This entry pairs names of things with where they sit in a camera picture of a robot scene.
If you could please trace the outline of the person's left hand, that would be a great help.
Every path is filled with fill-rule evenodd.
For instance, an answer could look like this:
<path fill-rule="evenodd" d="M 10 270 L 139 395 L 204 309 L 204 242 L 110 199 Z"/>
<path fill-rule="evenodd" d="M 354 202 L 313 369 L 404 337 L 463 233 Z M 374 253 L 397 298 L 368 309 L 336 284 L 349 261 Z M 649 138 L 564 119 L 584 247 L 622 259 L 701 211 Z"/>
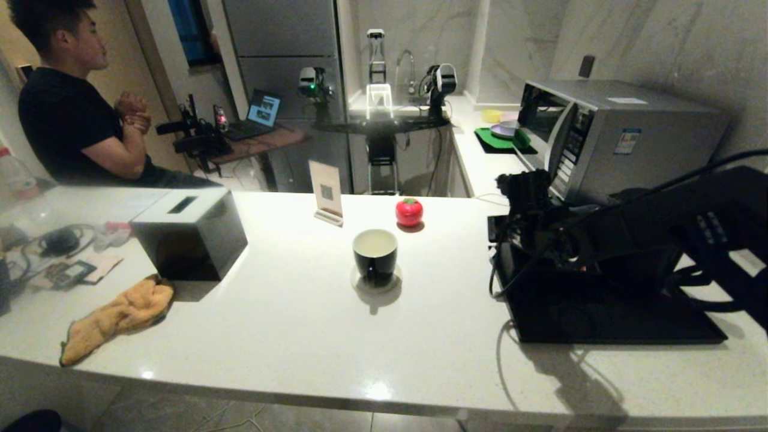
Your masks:
<path fill-rule="evenodd" d="M 149 113 L 146 99 L 132 91 L 123 91 L 114 106 L 121 117 L 147 115 Z"/>

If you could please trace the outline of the person's right hand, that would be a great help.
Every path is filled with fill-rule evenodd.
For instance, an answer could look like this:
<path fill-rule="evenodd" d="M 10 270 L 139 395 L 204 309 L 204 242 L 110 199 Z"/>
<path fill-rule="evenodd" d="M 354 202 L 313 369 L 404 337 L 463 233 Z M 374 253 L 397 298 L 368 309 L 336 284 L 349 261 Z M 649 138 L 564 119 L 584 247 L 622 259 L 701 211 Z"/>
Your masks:
<path fill-rule="evenodd" d="M 148 134 L 152 125 L 152 117 L 148 112 L 130 112 L 122 116 L 124 123 L 136 128 L 142 135 Z"/>

